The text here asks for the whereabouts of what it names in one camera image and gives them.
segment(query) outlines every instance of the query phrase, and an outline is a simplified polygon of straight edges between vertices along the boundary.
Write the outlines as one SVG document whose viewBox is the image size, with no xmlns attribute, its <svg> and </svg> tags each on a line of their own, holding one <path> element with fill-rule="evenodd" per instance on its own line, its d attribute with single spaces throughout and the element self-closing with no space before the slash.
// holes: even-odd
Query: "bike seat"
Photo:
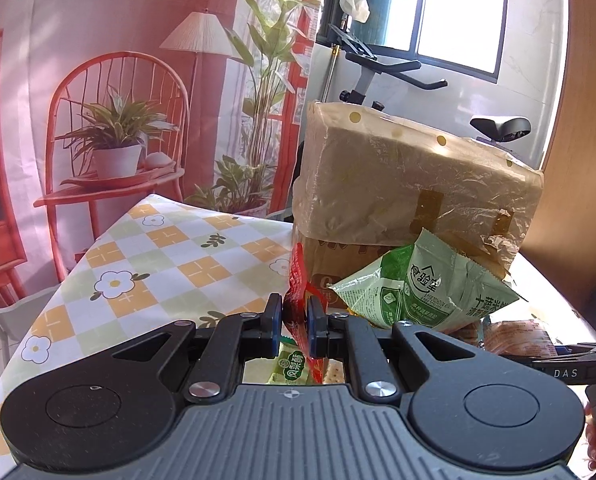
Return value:
<svg viewBox="0 0 596 480">
<path fill-rule="evenodd" d="M 531 131 L 526 117 L 473 116 L 469 124 L 495 142 L 511 142 Z"/>
</svg>

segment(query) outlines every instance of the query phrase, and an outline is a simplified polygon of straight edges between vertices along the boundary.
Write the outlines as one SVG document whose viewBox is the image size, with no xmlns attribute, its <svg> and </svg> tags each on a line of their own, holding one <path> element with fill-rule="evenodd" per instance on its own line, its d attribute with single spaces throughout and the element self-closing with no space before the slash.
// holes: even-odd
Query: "green snack bag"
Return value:
<svg viewBox="0 0 596 480">
<path fill-rule="evenodd" d="M 267 384 L 312 384 L 309 363 L 295 341 L 282 337 L 280 351 Z"/>
<path fill-rule="evenodd" d="M 352 312 L 379 327 L 408 319 L 447 333 L 520 298 L 427 230 L 415 244 L 389 251 L 330 287 Z"/>
</svg>

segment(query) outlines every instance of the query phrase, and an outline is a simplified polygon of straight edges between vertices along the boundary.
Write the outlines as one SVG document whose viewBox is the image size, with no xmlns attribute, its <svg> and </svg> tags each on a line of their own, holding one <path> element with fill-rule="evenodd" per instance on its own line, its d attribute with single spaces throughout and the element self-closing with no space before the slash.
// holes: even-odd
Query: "potted plant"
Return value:
<svg viewBox="0 0 596 480">
<path fill-rule="evenodd" d="M 216 160 L 220 177 L 215 186 L 195 186 L 195 194 L 187 197 L 185 203 L 213 209 L 223 213 L 242 213 L 251 216 L 262 213 L 267 205 L 264 195 L 273 185 L 262 186 L 252 191 L 253 183 L 258 182 L 265 173 L 263 165 L 249 166 L 238 164 L 233 157 L 222 155 L 222 160 Z"/>
<path fill-rule="evenodd" d="M 256 0 L 244 0 L 254 16 L 248 23 L 252 50 L 233 30 L 226 33 L 238 52 L 239 62 L 244 64 L 251 76 L 248 96 L 243 99 L 242 112 L 244 120 L 241 130 L 241 155 L 245 165 L 240 166 L 243 180 L 238 182 L 238 193 L 219 184 L 210 189 L 201 190 L 189 197 L 191 201 L 201 201 L 208 208 L 225 207 L 229 212 L 244 212 L 256 215 L 266 209 L 269 191 L 273 186 L 267 183 L 271 179 L 268 170 L 274 166 L 273 160 L 275 137 L 272 111 L 284 100 L 287 92 L 295 93 L 295 89 L 286 77 L 288 65 L 298 62 L 293 47 L 298 36 L 305 34 L 297 27 L 303 9 L 319 9 L 318 0 L 271 0 L 266 9 L 262 9 Z M 222 180 L 227 179 L 218 167 Z"/>
<path fill-rule="evenodd" d="M 82 104 L 82 115 L 89 124 L 56 139 L 72 139 L 81 143 L 73 155 L 88 156 L 91 152 L 98 178 L 132 176 L 149 137 L 161 138 L 162 132 L 175 132 L 175 124 L 156 111 L 149 101 L 129 101 L 113 87 L 107 89 L 109 104 Z"/>
</svg>

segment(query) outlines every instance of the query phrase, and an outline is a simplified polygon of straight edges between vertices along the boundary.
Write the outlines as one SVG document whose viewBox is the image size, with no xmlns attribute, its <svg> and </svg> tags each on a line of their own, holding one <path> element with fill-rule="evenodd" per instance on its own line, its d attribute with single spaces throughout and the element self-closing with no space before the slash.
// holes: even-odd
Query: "gray gripper base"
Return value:
<svg viewBox="0 0 596 480">
<path fill-rule="evenodd" d="M 21 465 L 6 478 L 484 480 L 496 476 L 444 462 L 417 442 L 395 409 L 359 402 L 345 385 L 247 384 L 220 404 L 187 408 L 170 436 L 132 463 L 83 475 Z M 503 476 L 504 480 L 576 478 L 563 465 Z"/>
</svg>

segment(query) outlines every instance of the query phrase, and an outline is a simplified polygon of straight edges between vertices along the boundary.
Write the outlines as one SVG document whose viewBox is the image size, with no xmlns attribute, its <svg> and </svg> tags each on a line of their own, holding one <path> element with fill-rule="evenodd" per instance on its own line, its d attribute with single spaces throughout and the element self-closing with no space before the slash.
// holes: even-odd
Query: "checkered tablecloth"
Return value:
<svg viewBox="0 0 596 480">
<path fill-rule="evenodd" d="M 176 319 L 214 326 L 284 293 L 291 224 L 150 195 L 107 230 L 60 285 L 0 378 L 16 386 Z M 14 466 L 0 432 L 0 478 Z"/>
</svg>

